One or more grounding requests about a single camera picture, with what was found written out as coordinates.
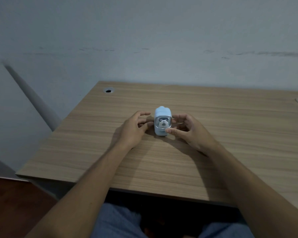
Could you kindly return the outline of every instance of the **light blue gadget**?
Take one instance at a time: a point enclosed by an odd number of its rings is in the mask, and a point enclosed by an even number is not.
[[[156,135],[167,136],[166,128],[171,127],[171,111],[169,108],[160,106],[154,113],[154,131]]]

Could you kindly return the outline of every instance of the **wooden floor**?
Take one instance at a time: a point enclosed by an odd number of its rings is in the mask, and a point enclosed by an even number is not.
[[[29,182],[0,179],[0,238],[24,237],[55,204]]]

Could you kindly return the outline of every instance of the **desk surface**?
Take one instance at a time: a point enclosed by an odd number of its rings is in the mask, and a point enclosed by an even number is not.
[[[103,88],[114,87],[113,93]],[[160,105],[191,113],[237,159],[298,207],[298,92],[99,82],[21,176],[76,182],[115,141],[123,121]],[[233,204],[213,164],[151,131],[123,159],[112,188]]]

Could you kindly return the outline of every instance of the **right hand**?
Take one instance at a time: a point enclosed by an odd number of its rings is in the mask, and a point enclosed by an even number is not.
[[[215,151],[219,143],[207,129],[190,114],[172,115],[173,123],[178,123],[175,128],[167,128],[166,132],[184,139],[197,151],[208,155]]]

